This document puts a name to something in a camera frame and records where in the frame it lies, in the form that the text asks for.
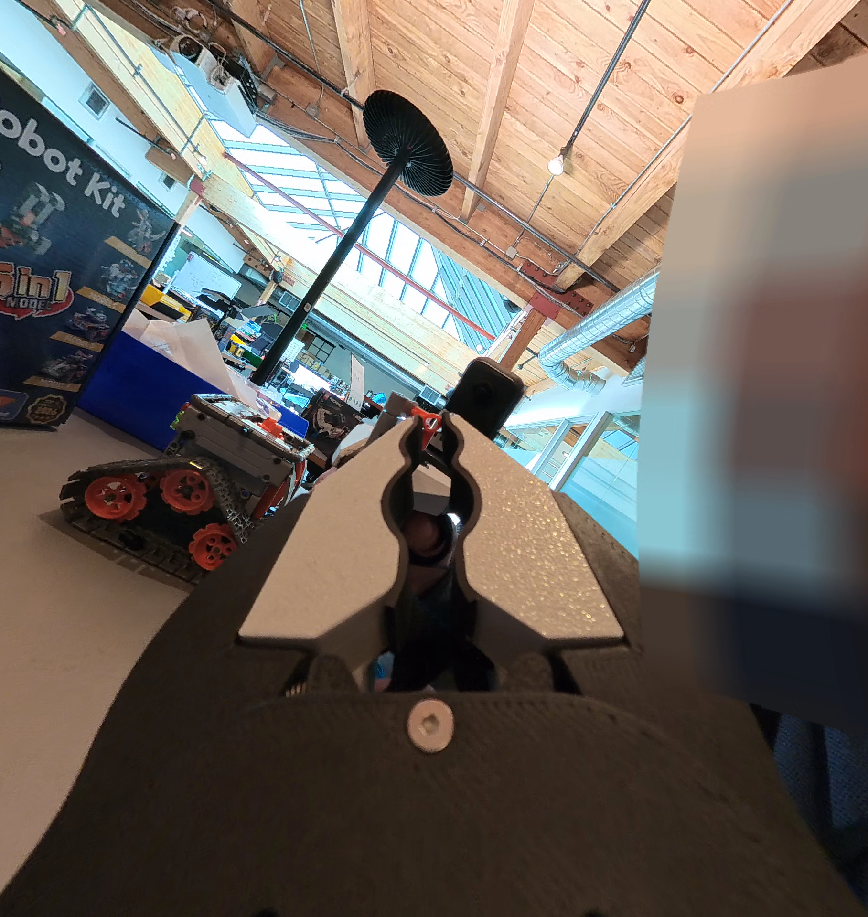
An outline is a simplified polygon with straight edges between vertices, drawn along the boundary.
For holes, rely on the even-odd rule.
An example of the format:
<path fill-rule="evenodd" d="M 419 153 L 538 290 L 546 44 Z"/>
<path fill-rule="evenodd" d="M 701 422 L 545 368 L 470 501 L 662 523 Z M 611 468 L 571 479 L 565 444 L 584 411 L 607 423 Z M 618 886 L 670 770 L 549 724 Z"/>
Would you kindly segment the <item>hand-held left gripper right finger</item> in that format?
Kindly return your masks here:
<path fill-rule="evenodd" d="M 472 641 L 497 669 L 517 659 L 623 643 L 611 610 L 554 493 L 460 416 L 445 448 L 463 522 L 455 584 L 472 604 Z"/>

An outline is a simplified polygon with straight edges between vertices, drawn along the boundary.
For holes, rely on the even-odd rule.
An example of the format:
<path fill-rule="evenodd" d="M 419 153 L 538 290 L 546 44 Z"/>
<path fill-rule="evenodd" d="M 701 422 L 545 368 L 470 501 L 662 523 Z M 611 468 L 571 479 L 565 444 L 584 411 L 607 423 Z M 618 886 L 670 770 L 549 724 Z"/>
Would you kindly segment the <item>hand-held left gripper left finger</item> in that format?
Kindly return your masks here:
<path fill-rule="evenodd" d="M 313 488 L 240 627 L 243 644 L 367 670 L 386 648 L 386 612 L 405 586 L 402 527 L 417 462 L 418 420 L 405 419 Z"/>

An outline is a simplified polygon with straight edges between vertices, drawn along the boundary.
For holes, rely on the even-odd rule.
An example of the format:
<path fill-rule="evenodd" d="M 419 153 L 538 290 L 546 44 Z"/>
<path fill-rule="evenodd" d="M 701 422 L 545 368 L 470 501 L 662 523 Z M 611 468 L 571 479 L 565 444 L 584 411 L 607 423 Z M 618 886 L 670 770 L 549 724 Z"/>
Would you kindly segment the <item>person's right hand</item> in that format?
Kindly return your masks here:
<path fill-rule="evenodd" d="M 417 567 L 441 567 L 448 563 L 456 530 L 447 514 L 414 512 L 404 525 L 409 563 Z"/>

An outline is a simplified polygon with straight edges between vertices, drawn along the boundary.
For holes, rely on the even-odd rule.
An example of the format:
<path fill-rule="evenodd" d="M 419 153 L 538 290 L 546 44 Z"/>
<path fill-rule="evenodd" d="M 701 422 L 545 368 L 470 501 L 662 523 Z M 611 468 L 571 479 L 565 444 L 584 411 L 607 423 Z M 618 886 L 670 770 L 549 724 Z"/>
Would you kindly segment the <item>toy tracked robot orange wheels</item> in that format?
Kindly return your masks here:
<path fill-rule="evenodd" d="M 177 579 L 218 569 L 295 495 L 314 446 L 299 427 L 223 394 L 193 395 L 161 456 L 73 473 L 64 520 Z"/>

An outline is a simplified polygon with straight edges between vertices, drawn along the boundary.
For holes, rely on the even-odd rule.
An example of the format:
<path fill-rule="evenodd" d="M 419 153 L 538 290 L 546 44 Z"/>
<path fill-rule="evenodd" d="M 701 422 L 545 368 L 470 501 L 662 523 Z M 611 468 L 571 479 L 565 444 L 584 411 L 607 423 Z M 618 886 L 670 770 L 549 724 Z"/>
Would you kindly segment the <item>black car model box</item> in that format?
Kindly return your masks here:
<path fill-rule="evenodd" d="M 364 421 L 359 410 L 326 389 L 312 395 L 301 417 L 307 423 L 305 438 L 315 444 L 320 439 L 339 442 Z"/>

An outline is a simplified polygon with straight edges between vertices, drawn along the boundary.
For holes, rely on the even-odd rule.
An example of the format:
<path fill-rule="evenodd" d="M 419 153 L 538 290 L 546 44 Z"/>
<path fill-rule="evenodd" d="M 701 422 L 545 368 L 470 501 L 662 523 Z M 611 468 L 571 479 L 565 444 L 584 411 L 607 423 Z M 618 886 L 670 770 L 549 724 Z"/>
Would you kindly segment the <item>blue storage bin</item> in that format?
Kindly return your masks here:
<path fill-rule="evenodd" d="M 77 407 L 146 445 L 164 450 L 172 424 L 193 395 L 230 394 L 120 331 L 103 354 Z"/>

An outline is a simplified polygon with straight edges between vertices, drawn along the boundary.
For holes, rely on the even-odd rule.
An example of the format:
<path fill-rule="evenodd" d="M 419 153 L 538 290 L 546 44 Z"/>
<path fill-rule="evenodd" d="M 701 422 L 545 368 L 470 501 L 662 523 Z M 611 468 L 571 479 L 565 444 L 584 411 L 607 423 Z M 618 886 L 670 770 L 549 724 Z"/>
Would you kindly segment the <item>black pole ribbed disc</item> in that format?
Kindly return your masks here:
<path fill-rule="evenodd" d="M 440 197 L 451 188 L 454 170 L 447 145 L 432 122 L 410 101 L 388 90 L 376 90 L 363 104 L 362 117 L 371 147 L 386 170 L 251 374 L 249 381 L 253 385 L 270 381 L 284 351 L 397 181 L 429 198 Z"/>

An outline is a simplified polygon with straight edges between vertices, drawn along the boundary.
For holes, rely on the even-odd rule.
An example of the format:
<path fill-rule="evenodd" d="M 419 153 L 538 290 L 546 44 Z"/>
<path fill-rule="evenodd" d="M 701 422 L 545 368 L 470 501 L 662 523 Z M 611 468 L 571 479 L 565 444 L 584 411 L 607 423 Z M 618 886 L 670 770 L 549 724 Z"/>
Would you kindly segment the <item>white paper sheets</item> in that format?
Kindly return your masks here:
<path fill-rule="evenodd" d="M 227 366 L 204 319 L 191 323 L 150 319 L 134 309 L 123 330 L 176 367 L 192 373 L 201 383 L 196 394 L 222 394 L 257 410 L 256 390 Z"/>

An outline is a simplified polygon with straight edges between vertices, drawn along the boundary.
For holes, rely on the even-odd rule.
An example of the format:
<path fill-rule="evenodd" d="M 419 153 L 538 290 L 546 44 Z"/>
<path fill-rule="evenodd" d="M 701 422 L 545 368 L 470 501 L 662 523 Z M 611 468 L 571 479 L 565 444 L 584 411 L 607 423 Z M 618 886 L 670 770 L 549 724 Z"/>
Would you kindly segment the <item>white ceiling unit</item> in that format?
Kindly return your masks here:
<path fill-rule="evenodd" d="M 252 136 L 257 127 L 257 87 L 246 63 L 220 45 L 205 44 L 189 35 L 171 41 L 169 56 L 207 112 L 245 139 Z"/>

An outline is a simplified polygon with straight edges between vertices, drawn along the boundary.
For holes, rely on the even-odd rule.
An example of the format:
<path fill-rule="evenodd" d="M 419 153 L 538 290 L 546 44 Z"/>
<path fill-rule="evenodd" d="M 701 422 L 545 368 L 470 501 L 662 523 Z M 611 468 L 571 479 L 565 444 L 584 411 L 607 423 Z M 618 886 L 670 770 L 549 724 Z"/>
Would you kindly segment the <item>dark blue robot kit box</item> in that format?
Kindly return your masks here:
<path fill-rule="evenodd" d="M 0 426 L 68 419 L 174 225 L 0 68 Z"/>

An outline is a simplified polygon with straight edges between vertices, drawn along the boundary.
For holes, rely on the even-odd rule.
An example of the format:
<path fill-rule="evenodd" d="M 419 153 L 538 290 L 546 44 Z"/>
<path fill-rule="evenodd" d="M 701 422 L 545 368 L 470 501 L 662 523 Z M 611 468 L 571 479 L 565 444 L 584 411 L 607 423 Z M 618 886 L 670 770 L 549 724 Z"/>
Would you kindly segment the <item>silver air duct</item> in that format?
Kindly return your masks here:
<path fill-rule="evenodd" d="M 653 309 L 661 266 L 648 271 L 610 300 L 598 306 L 571 329 L 543 346 L 539 362 L 547 378 L 554 384 L 597 395 L 606 381 L 594 373 L 575 371 L 566 363 L 578 352 L 591 348 L 634 321 L 650 315 Z"/>

